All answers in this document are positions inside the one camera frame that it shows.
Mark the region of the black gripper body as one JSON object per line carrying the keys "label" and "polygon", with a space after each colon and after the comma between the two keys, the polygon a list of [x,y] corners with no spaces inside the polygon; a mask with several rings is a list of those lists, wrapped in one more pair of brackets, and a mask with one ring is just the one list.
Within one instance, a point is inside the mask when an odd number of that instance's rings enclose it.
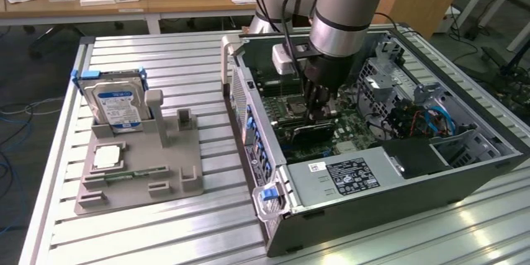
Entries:
{"label": "black gripper body", "polygon": [[306,78],[329,90],[338,90],[344,85],[353,67],[353,56],[310,56],[305,67]]}

